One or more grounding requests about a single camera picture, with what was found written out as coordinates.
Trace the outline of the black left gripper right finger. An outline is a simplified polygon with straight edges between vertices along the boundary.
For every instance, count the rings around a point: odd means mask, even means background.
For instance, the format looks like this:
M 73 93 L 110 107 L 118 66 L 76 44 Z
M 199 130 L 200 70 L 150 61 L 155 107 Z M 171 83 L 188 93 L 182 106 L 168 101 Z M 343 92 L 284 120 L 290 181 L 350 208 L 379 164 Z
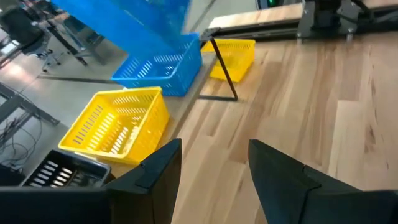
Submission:
M 268 224 L 373 224 L 359 189 L 252 139 L 249 167 Z

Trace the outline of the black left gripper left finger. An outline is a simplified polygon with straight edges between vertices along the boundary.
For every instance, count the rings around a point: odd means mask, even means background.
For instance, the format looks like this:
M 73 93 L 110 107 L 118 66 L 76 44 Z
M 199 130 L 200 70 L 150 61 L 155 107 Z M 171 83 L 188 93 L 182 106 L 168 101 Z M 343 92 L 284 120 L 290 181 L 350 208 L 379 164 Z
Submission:
M 111 224 L 171 224 L 181 169 L 182 140 L 177 138 L 106 184 Z

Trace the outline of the yellow plastic basket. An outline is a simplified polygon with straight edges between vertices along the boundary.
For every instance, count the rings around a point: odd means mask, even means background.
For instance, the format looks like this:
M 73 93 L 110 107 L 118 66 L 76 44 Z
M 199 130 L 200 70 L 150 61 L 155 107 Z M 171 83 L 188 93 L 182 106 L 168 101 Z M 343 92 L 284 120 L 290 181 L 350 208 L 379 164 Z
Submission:
M 138 165 L 157 150 L 169 118 L 159 86 L 100 91 L 58 146 L 107 161 Z
M 239 83 L 254 61 L 256 41 L 250 39 L 215 39 L 215 41 L 231 80 Z M 201 52 L 215 53 L 210 41 L 201 48 Z M 210 77 L 227 80 L 219 60 L 214 65 Z

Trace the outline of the black plastic basket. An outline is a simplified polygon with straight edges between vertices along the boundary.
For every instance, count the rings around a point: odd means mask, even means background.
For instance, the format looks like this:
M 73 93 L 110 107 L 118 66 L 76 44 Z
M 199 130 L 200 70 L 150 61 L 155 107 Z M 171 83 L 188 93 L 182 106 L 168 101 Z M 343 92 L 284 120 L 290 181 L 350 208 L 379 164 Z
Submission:
M 111 180 L 109 165 L 72 152 L 51 150 L 22 181 L 23 187 L 101 187 Z

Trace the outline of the blue plastic basket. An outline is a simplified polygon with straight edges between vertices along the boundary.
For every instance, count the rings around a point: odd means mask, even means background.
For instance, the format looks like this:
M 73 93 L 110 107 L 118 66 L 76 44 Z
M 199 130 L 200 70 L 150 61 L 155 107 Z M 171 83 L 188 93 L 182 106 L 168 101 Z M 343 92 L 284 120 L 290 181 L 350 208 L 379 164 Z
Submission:
M 126 88 L 159 86 L 165 96 L 185 96 L 202 66 L 200 49 L 198 33 L 184 34 L 175 53 L 129 55 L 111 79 Z
M 130 54 L 176 52 L 191 0 L 51 0 Z

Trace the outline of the grey metal desk leg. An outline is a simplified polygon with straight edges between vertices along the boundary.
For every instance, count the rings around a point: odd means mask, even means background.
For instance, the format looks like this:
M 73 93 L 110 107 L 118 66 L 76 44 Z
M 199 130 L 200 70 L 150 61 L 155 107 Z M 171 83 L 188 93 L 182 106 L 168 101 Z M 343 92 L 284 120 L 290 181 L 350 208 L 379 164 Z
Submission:
M 28 97 L 24 96 L 21 92 L 18 92 L 17 90 L 2 82 L 0 82 L 0 96 L 4 97 L 7 100 L 14 100 L 17 107 L 28 111 L 36 118 L 43 119 L 54 126 L 60 123 L 60 120 L 55 119 L 50 114 L 37 107 L 30 99 L 28 99 Z

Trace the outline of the black office chair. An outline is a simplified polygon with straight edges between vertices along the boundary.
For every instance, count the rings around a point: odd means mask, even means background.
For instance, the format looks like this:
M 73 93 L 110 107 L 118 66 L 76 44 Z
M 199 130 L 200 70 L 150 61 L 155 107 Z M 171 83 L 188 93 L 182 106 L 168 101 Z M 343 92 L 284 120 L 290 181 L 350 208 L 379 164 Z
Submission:
M 0 12 L 0 27 L 12 40 L 19 43 L 18 49 L 26 56 L 48 57 L 49 37 L 37 25 L 33 25 L 28 13 L 18 6 L 9 6 Z

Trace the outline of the black aluminium table frame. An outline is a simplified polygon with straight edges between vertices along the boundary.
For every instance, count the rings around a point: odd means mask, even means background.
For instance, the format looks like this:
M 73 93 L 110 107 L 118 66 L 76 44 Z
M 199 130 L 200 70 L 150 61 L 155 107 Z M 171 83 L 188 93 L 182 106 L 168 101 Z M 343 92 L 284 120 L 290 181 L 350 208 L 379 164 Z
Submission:
M 215 27 L 206 29 L 200 36 L 200 40 L 202 42 L 212 38 L 253 39 L 260 42 L 292 39 L 315 40 L 350 37 L 355 34 L 398 31 L 398 11 L 384 14 L 371 21 L 367 20 L 365 15 L 360 14 L 355 23 L 343 19 L 338 27 L 332 29 L 314 30 L 311 28 L 311 24 L 311 19 L 304 16 L 301 19 L 287 19 L 236 27 Z

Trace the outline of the dark desk frame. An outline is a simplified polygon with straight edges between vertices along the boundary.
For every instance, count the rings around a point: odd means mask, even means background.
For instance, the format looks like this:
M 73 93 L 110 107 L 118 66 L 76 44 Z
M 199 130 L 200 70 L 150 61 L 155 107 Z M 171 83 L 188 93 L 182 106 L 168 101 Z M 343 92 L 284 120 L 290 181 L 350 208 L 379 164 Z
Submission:
M 100 65 L 106 65 L 105 59 L 97 52 L 104 37 L 66 12 L 57 16 L 47 15 L 48 29 L 52 28 L 58 36 L 65 38 L 72 53 L 83 65 L 85 57 L 92 57 Z

